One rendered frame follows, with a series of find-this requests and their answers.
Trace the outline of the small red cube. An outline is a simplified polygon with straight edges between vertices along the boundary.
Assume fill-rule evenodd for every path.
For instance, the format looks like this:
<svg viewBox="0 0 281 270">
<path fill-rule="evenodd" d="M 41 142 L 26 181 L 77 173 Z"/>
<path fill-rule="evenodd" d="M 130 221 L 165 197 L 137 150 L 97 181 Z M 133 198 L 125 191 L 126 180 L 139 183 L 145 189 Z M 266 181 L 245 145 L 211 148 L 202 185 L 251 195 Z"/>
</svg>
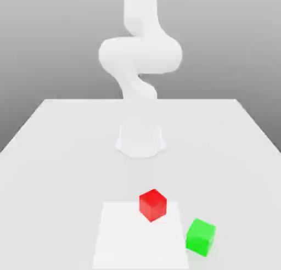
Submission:
<svg viewBox="0 0 281 270">
<path fill-rule="evenodd" d="M 149 221 L 155 221 L 167 213 L 167 199 L 156 189 L 139 196 L 139 211 Z"/>
</svg>

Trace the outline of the small green cube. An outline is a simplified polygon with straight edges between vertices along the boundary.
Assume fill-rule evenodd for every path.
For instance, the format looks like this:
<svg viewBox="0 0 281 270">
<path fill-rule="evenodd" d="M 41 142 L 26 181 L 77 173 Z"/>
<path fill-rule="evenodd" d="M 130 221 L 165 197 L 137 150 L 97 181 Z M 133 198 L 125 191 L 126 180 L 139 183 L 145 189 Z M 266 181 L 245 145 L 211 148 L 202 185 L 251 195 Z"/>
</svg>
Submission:
<svg viewBox="0 0 281 270">
<path fill-rule="evenodd" d="M 213 245 L 216 226 L 195 218 L 187 231 L 186 248 L 206 257 Z"/>
</svg>

